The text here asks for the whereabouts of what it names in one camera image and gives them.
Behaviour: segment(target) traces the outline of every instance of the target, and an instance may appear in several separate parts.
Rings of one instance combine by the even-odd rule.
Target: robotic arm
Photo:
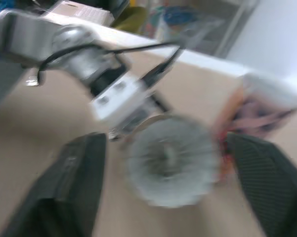
[[[0,11],[0,56],[26,67],[39,67],[60,50],[97,45],[61,56],[48,68],[66,71],[78,79],[93,96],[91,107],[96,118],[105,122],[111,131],[129,134],[157,109],[166,109],[147,88],[166,71],[181,49],[138,80],[128,71],[123,57],[108,54],[98,38],[85,26],[61,26],[21,10]],[[28,83],[31,86],[39,84],[37,78]]]

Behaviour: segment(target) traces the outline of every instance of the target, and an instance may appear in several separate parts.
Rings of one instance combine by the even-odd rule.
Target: black cable
[[[163,46],[167,46],[167,45],[173,45],[175,44],[174,41],[172,42],[164,42],[164,43],[158,43],[158,44],[151,44],[151,45],[145,45],[145,46],[140,46],[140,47],[134,47],[134,48],[122,48],[122,49],[112,49],[112,50],[105,50],[104,52],[109,54],[109,53],[114,53],[114,54],[120,54],[120,53],[128,53],[128,52],[134,52],[134,51],[141,51],[141,50],[147,50],[147,49],[151,49],[151,48],[157,48],[157,47],[163,47]],[[96,44],[92,44],[92,43],[88,43],[88,44],[83,44],[83,45],[78,45],[78,46],[73,46],[73,47],[69,47],[63,50],[60,50],[54,54],[52,54],[51,56],[49,56],[48,58],[46,58],[39,66],[38,69],[38,73],[37,73],[37,82],[38,85],[41,85],[42,83],[42,72],[44,72],[48,65],[53,62],[54,60],[65,56],[69,53],[75,52],[75,51],[79,51],[82,49],[87,49],[87,48],[97,48],[97,49],[102,49],[101,46],[96,45]]]

